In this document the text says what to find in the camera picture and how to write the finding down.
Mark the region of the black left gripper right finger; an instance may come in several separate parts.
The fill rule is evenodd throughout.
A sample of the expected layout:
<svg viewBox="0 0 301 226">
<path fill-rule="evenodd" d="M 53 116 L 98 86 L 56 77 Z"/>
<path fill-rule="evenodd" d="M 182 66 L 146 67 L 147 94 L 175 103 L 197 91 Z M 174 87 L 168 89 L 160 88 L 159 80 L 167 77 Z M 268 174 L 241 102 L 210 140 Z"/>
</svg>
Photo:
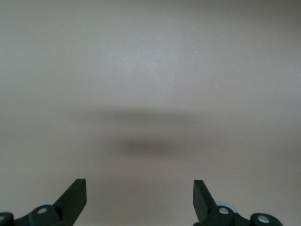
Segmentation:
<svg viewBox="0 0 301 226">
<path fill-rule="evenodd" d="M 198 218 L 196 226 L 280 226 L 281 222 L 272 215 L 254 213 L 249 219 L 223 202 L 216 202 L 203 180 L 194 180 L 193 206 Z"/>
</svg>

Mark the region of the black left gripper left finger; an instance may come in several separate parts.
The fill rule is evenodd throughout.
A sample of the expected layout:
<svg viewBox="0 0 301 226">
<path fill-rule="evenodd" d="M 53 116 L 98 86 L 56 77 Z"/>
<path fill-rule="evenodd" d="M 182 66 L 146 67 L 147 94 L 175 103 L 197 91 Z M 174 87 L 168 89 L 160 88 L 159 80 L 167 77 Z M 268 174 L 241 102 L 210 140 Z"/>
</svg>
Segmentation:
<svg viewBox="0 0 301 226">
<path fill-rule="evenodd" d="M 86 180 L 76 179 L 53 204 L 36 207 L 18 219 L 15 219 L 11 212 L 2 212 L 0 224 L 2 226 L 72 226 L 86 203 Z"/>
</svg>

